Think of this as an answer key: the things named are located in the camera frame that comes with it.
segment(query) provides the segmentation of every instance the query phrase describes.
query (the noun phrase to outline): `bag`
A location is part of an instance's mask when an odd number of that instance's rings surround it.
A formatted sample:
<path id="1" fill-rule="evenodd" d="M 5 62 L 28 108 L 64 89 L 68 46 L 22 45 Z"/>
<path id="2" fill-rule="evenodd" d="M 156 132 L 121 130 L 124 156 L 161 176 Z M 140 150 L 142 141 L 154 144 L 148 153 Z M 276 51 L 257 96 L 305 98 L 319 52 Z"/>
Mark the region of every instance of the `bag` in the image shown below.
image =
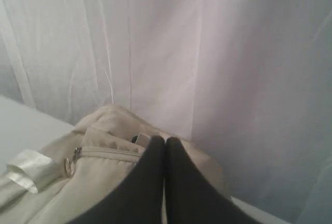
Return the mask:
<path id="1" fill-rule="evenodd" d="M 155 135 L 170 137 L 133 113 L 107 105 L 39 152 L 18 154 L 0 177 L 0 223 L 73 220 L 126 178 Z M 192 143 L 181 142 L 205 179 L 230 199 L 219 164 Z"/>

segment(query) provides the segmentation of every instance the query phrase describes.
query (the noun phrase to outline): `white curtain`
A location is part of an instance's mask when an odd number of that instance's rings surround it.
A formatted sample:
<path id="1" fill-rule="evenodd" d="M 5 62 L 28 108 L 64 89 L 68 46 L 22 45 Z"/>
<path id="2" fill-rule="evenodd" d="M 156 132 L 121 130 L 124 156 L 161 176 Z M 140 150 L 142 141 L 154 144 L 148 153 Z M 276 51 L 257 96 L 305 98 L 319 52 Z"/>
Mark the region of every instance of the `white curtain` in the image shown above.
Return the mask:
<path id="1" fill-rule="evenodd" d="M 232 194 L 332 219 L 332 0 L 0 0 L 0 93 L 75 124 L 107 103 L 195 142 Z"/>

